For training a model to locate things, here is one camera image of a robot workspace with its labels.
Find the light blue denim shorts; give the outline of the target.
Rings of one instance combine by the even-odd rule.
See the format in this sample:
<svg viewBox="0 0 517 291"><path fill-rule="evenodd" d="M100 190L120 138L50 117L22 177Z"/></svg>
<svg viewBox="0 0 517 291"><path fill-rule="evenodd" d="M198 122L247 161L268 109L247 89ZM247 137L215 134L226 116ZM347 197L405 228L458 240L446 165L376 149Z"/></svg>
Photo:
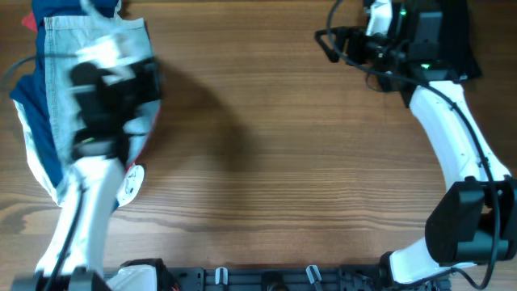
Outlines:
<svg viewBox="0 0 517 291"><path fill-rule="evenodd" d="M61 163L71 160L75 133L86 127L78 117L79 104L72 95L72 69L82 62L93 62L97 67L112 72L116 64L128 65L134 80L125 82L119 77L105 77L113 85L132 97L136 113L124 123L124 131L131 134L127 164L133 164L145 147L161 107L158 64L143 19L108 20L119 30L114 37L107 27L90 16L53 16L44 20L44 51L47 53L78 53L77 58L49 58L45 61L45 86L49 123L57 156Z"/></svg>

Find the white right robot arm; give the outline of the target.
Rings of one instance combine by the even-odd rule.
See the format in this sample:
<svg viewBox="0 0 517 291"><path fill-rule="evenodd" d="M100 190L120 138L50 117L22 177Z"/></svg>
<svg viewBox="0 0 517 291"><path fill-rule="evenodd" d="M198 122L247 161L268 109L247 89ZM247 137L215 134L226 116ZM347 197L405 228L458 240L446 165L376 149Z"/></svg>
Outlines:
<svg viewBox="0 0 517 291"><path fill-rule="evenodd" d="M366 33L356 27L317 31L332 62L345 61L398 91L424 128L446 192L417 242L382 256L372 280L408 289L516 254L516 181L493 155L464 99L456 71L439 58L439 29Z"/></svg>

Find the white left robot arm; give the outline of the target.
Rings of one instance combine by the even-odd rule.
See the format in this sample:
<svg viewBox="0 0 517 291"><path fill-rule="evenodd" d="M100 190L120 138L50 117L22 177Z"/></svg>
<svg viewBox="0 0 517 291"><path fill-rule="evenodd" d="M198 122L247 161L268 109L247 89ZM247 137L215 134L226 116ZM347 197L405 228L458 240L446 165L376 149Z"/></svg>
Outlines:
<svg viewBox="0 0 517 291"><path fill-rule="evenodd" d="M84 124L74 135L70 157L71 189L61 208L47 251L31 276L14 279L13 290L108 290L103 277L107 227L116 194L124 181L130 134L124 126L137 109L160 99L158 66L154 58L127 65L130 75L116 75L91 61L69 73L72 94Z"/></svg>

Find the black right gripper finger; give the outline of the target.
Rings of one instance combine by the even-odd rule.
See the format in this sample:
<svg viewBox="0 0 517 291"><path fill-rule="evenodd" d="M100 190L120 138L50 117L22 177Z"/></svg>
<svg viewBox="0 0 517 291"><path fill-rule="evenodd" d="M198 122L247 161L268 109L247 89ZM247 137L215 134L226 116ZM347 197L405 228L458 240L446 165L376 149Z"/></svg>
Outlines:
<svg viewBox="0 0 517 291"><path fill-rule="evenodd" d="M335 39L338 38L339 34L343 31L343 27L332 27L330 30L322 29L314 33L315 40L322 40L323 36L333 35Z"/></svg>
<svg viewBox="0 0 517 291"><path fill-rule="evenodd" d="M327 58L329 59L330 62L332 62L332 63L339 62L339 60L341 59L339 54L342 52L342 50L340 49L337 40L334 41L334 44L335 44L334 48L331 48L331 45L326 44L322 39L320 39L318 41L318 44L320 45L320 47L322 48L322 50L324 51L325 55L327 56Z"/></svg>

